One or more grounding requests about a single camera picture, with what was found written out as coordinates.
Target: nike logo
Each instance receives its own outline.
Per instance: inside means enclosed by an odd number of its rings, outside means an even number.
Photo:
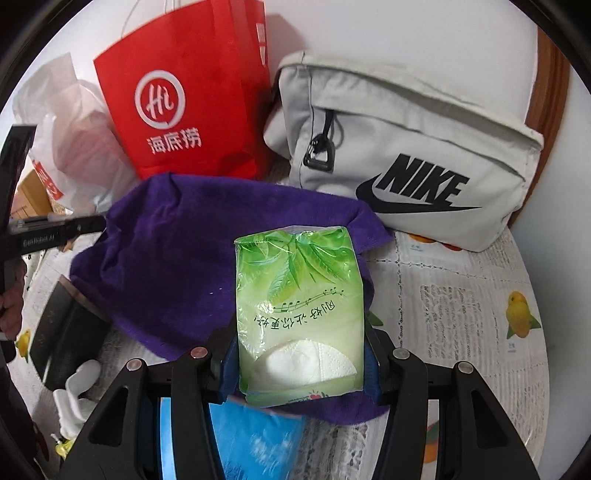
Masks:
[[[427,213],[458,212],[481,207],[456,207],[448,200],[451,195],[460,193],[460,184],[470,180],[451,170],[434,165],[431,162],[400,154],[393,165],[375,185],[379,190],[386,190],[425,203],[386,202],[375,196],[374,183],[380,177],[376,175],[359,185],[355,195],[366,202],[376,213]],[[440,186],[448,182],[441,192]]]

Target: metal pin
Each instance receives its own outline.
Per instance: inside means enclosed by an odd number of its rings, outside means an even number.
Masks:
[[[207,357],[207,349],[204,346],[196,346],[193,350],[191,350],[191,356],[195,360],[205,358]]]
[[[460,362],[457,365],[457,369],[463,374],[471,374],[474,371],[474,365],[469,362]]]
[[[127,370],[130,372],[135,372],[140,368],[142,368],[142,361],[139,358],[134,358],[133,360],[127,362]]]
[[[410,352],[405,348],[397,348],[392,352],[394,358],[398,358],[398,360],[406,360],[410,357]]]

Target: red paper bag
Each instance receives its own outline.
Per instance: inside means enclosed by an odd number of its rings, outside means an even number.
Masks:
[[[95,60],[139,176],[265,175],[271,104],[264,4],[202,0],[163,15]]]

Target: human hand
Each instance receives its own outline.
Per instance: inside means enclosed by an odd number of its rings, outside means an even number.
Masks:
[[[10,340],[16,340],[22,326],[22,307],[24,305],[22,296],[25,290],[25,275],[27,274],[27,265],[23,260],[17,263],[14,273],[17,278],[14,284],[0,295],[0,309],[5,309],[2,317],[0,317],[0,330]]]

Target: purple towel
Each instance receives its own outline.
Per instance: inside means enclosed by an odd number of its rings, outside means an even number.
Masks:
[[[234,240],[290,225],[348,228],[369,308],[374,290],[359,254],[391,237],[367,204],[224,177],[146,180],[111,208],[106,232],[74,259],[70,276],[122,331],[174,360],[235,313]],[[286,409],[342,424],[384,411],[363,392]]]

